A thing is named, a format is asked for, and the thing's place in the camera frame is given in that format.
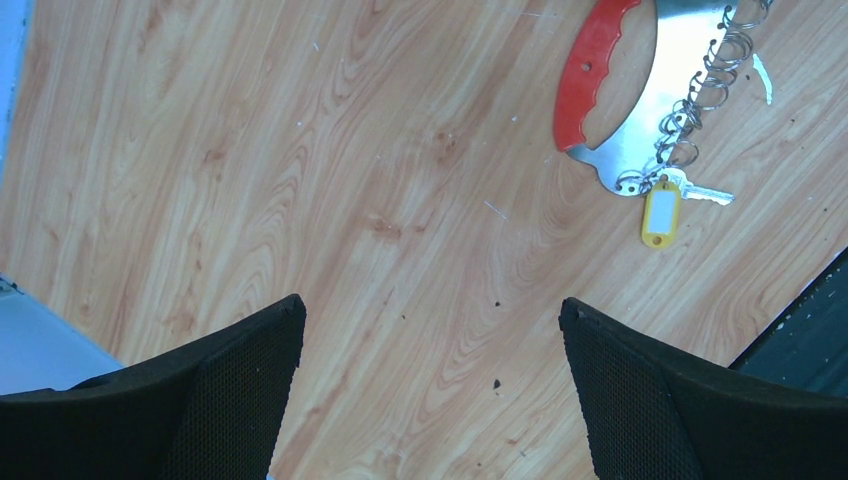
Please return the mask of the metal keyring plate with spring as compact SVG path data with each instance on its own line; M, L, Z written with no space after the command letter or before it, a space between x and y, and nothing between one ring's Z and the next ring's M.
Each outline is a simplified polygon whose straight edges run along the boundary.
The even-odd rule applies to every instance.
M738 69L754 53L750 30L768 17L769 1L658 1L648 77L635 106L596 148L583 124L608 76L630 0L598 1L571 48L557 92L553 138L558 150L595 168L610 192L646 194L667 168L699 156L691 141L705 112L728 99Z

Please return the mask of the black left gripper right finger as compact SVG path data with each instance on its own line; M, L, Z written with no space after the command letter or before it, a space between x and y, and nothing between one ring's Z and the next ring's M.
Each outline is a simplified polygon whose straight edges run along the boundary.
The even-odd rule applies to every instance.
M558 318L601 479L843 479L847 402L716 365L569 297Z

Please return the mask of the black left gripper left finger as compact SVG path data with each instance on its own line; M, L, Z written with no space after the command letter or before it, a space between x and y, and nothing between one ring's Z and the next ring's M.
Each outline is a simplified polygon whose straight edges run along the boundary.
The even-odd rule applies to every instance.
M296 294L67 390L1 399L5 479L264 479L307 310Z

